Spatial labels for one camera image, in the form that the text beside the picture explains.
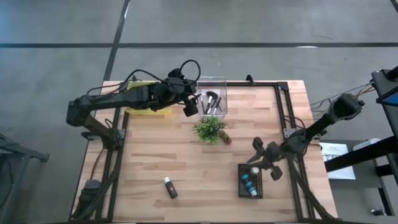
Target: black clamp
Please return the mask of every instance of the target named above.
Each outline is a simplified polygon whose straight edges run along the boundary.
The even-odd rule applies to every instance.
[[[255,86],[256,85],[256,83],[253,80],[253,77],[250,74],[247,75],[246,81],[249,81],[251,86]]]

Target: green plant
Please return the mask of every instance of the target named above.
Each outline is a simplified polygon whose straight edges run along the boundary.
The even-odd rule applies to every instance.
[[[202,118],[199,124],[193,125],[193,130],[198,134],[199,139],[204,142],[215,144],[219,138],[218,133],[225,128],[225,123],[217,117]]]

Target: white paper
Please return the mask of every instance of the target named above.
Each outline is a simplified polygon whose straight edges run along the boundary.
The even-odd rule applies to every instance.
[[[325,142],[320,142],[319,144],[322,146],[322,157],[324,162],[348,153],[347,145],[345,144],[333,144]],[[355,180],[355,174],[352,166],[329,172],[328,177],[329,179]]]

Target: black cable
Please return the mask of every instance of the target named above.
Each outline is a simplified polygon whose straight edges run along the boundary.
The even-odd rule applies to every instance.
[[[286,118],[290,118],[290,116],[285,115],[284,117],[285,117],[285,120],[286,120],[286,121],[288,121],[289,123],[292,123],[290,120],[286,119]],[[298,117],[294,117],[294,119],[298,120],[298,121],[301,123],[302,126],[299,126],[299,125],[297,125],[297,124],[296,124],[296,126],[299,127],[299,128],[301,128],[301,129],[303,129],[302,136],[305,138],[305,134],[307,133],[307,130],[306,130],[306,128],[305,128],[305,124],[304,124],[303,120],[300,119],[300,118],[298,118]],[[303,154],[302,154],[303,156],[306,155],[306,153],[307,153],[307,148],[308,148],[308,146],[304,149]]]
[[[120,90],[120,89],[128,82],[128,80],[130,79],[130,77],[134,76],[134,74],[137,73],[137,72],[143,72],[143,73],[145,73],[145,74],[147,74],[147,75],[149,75],[149,76],[155,78],[155,79],[158,80],[158,81],[161,81],[161,82],[164,82],[164,83],[168,83],[168,84],[170,84],[170,85],[178,85],[178,86],[190,86],[190,85],[194,85],[194,84],[196,84],[196,82],[199,80],[200,75],[201,75],[201,68],[200,68],[199,63],[198,63],[196,60],[190,59],[190,60],[186,60],[184,63],[182,63],[182,65],[181,65],[181,67],[180,67],[180,76],[182,75],[182,68],[183,68],[188,62],[193,62],[193,63],[195,63],[195,64],[197,65],[197,67],[198,67],[198,76],[197,76],[197,78],[194,80],[193,83],[187,83],[187,84],[172,83],[172,82],[170,82],[170,81],[163,80],[163,79],[157,77],[156,75],[152,74],[151,72],[147,72],[147,71],[145,71],[145,70],[143,70],[143,69],[136,69],[136,70],[132,71],[132,72],[130,73],[130,75],[129,75],[122,83],[118,83],[118,84],[115,84],[115,85],[99,86],[99,87],[91,88],[91,89],[89,89],[89,90],[87,91],[86,96],[87,96],[87,98],[88,98],[90,101],[100,100],[100,99],[102,99],[102,98],[105,98],[105,97],[107,97],[107,96],[110,96],[110,95],[112,95],[113,93],[115,93],[116,91]],[[90,92],[92,92],[93,90],[99,90],[99,89],[102,89],[102,88],[104,88],[104,87],[114,87],[114,86],[118,86],[118,85],[119,85],[119,87],[117,87],[117,89],[112,90],[112,91],[110,91],[109,93],[107,93],[107,94],[105,94],[105,95],[100,95],[100,96],[97,96],[97,97],[92,97],[92,96],[90,95]]]
[[[10,183],[11,183],[11,185],[10,185],[10,189],[8,190],[8,193],[7,193],[6,197],[5,197],[4,200],[0,203],[0,209],[1,209],[1,207],[6,203],[6,200],[7,200],[8,196],[10,196],[11,190],[12,190],[12,188],[13,188],[13,186],[14,186],[14,178],[13,178],[13,176],[12,176],[12,167],[11,167],[11,162],[10,162],[9,158],[7,158],[7,163],[8,163],[9,173],[10,173]]]
[[[108,128],[112,128],[113,127],[113,122],[110,121],[108,118],[105,118],[105,123],[108,126]]]
[[[102,150],[101,150],[101,152],[99,152],[97,159],[96,159],[95,162],[94,162],[93,169],[91,170],[90,180],[93,179],[95,168],[97,167],[97,163],[98,163],[98,161],[100,160],[101,154],[102,154],[102,152],[104,151],[104,149],[105,149],[105,148],[103,147]]]
[[[302,135],[305,136],[305,134],[306,134],[307,131],[305,130],[305,124],[304,124],[303,120],[300,119],[300,118],[298,118],[298,117],[294,117],[294,119],[296,119],[297,121],[299,121],[299,122],[301,123],[302,127],[298,126],[297,124],[296,124],[296,126],[299,127],[299,128],[302,128],[302,129],[304,130],[304,132],[303,132]]]

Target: blue screen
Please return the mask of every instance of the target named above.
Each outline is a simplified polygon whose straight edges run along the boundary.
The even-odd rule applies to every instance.
[[[392,95],[386,97],[386,98],[383,100],[383,102],[398,104],[398,92],[393,93]]]

